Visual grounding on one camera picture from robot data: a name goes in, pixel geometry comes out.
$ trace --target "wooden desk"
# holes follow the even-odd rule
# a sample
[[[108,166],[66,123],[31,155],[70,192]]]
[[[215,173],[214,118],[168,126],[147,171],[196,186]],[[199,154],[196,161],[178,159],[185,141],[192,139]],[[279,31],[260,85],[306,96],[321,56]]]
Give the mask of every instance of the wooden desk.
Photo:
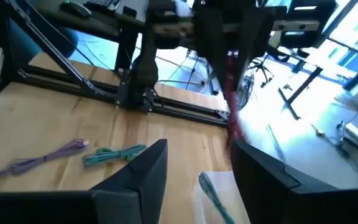
[[[60,70],[45,54],[32,65]],[[117,83],[109,70],[78,62],[86,77]],[[226,102],[172,86],[156,85],[165,97],[225,109]],[[226,131],[206,124],[144,114],[52,90],[11,83],[0,94],[0,169],[11,159],[37,157],[74,138],[90,141],[81,154],[47,162],[18,177],[0,178],[0,191],[87,190],[125,165],[124,161],[84,170],[81,158],[106,146],[121,149],[168,139],[168,177],[160,223],[193,223],[192,193],[201,171],[225,171]]]

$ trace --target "green cable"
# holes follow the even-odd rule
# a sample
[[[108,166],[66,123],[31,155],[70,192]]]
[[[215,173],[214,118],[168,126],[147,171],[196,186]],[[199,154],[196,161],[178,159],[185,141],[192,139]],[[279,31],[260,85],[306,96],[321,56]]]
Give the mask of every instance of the green cable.
[[[106,147],[100,147],[98,150],[96,150],[96,153],[83,156],[82,163],[84,168],[88,168],[104,164],[115,159],[125,159],[131,161],[145,149],[147,149],[147,146],[143,144],[138,144],[127,149],[117,151]]]
[[[226,208],[222,205],[222,202],[220,201],[218,194],[216,193],[214,186],[212,185],[211,180],[209,179],[208,175],[206,175],[206,173],[202,172],[198,176],[198,182],[200,183],[200,186],[203,189],[203,192],[214,203],[216,209],[221,214],[225,224],[234,224],[233,218],[227,212]]]

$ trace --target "table leg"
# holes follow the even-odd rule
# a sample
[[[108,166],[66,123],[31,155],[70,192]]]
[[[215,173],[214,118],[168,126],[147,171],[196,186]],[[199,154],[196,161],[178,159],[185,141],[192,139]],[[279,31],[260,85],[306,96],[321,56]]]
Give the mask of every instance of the table leg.
[[[323,71],[322,68],[316,67],[316,70],[314,70],[314,72],[306,79],[306,81],[303,82],[301,86],[299,86],[299,88],[294,92],[294,94],[292,94],[292,96],[289,99],[287,99],[285,97],[284,92],[282,91],[281,88],[278,89],[278,92],[280,93],[281,97],[283,98],[287,108],[290,110],[292,116],[295,119],[299,119],[300,117],[295,113],[295,110],[292,108],[292,106],[291,106],[292,102],[321,73],[321,71]]]
[[[280,93],[281,98],[283,98],[284,103],[285,103],[285,107],[290,110],[292,116],[296,119],[299,120],[300,117],[296,114],[295,110],[292,108],[291,103],[288,101],[288,99],[285,97],[283,91],[281,90],[281,88],[278,89],[278,92]]]

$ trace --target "mouse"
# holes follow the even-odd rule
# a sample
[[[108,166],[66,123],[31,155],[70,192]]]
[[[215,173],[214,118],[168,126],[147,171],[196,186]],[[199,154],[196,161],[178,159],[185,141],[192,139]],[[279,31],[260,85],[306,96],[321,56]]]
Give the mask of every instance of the mouse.
[[[67,13],[80,16],[83,18],[88,18],[92,16],[92,12],[89,9],[87,9],[84,5],[69,0],[62,2],[60,4],[60,9]]]

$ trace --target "coiled cable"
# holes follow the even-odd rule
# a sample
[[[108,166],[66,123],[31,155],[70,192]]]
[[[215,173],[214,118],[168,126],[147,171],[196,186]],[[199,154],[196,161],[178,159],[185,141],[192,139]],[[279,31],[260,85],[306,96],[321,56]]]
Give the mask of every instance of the coiled cable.
[[[21,175],[37,166],[60,157],[71,156],[80,152],[83,152],[88,145],[88,141],[84,139],[74,139],[65,144],[55,152],[47,154],[42,157],[29,158],[29,159],[14,159],[7,167],[0,171],[0,176],[4,175]]]
[[[138,144],[127,149],[117,151],[101,147],[96,151],[96,153],[83,156],[82,163],[84,168],[89,168],[107,163],[114,159],[125,159],[131,161],[145,149],[147,149],[147,146],[143,144]]]
[[[226,208],[222,205],[222,202],[220,201],[218,194],[216,193],[208,175],[206,175],[206,173],[204,172],[200,173],[200,175],[198,176],[198,182],[200,183],[203,192],[214,203],[216,209],[221,214],[225,224],[234,224],[233,218],[227,212]]]

